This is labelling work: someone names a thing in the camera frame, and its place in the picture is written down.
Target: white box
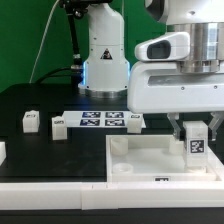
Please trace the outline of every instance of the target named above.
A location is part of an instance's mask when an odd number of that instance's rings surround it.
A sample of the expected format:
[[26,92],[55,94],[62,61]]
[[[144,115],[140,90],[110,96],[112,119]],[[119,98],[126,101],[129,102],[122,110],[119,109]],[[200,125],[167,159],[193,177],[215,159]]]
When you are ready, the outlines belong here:
[[66,140],[67,126],[63,117],[52,118],[52,138],[53,140]]
[[23,117],[23,132],[36,133],[40,125],[39,111],[26,112]]

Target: black table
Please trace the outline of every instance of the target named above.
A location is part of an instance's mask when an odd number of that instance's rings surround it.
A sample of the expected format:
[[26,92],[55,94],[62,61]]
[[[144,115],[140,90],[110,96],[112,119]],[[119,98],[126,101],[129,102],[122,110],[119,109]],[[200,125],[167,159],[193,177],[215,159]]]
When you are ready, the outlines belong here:
[[[68,130],[68,140],[53,142],[51,118],[74,110],[126,111],[126,97],[93,99],[78,95],[70,85],[20,84],[2,92],[0,103],[0,141],[5,141],[7,146],[7,159],[0,167],[1,183],[106,181],[105,136],[125,135],[127,129],[72,128]],[[40,112],[37,134],[24,134],[22,130],[23,116],[30,110]],[[207,114],[200,116],[209,119]],[[142,134],[171,134],[173,131],[166,115],[147,115],[144,118],[147,128]],[[0,211],[1,224],[40,222],[223,223],[224,209]]]

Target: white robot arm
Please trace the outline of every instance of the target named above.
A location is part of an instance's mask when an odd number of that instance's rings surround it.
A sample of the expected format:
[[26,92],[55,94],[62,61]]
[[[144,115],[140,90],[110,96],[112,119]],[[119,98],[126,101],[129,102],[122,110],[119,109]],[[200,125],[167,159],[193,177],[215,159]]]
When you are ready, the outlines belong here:
[[136,47],[129,109],[167,113],[171,123],[179,113],[213,112],[215,139],[224,118],[224,1],[145,0],[145,6],[168,32]]

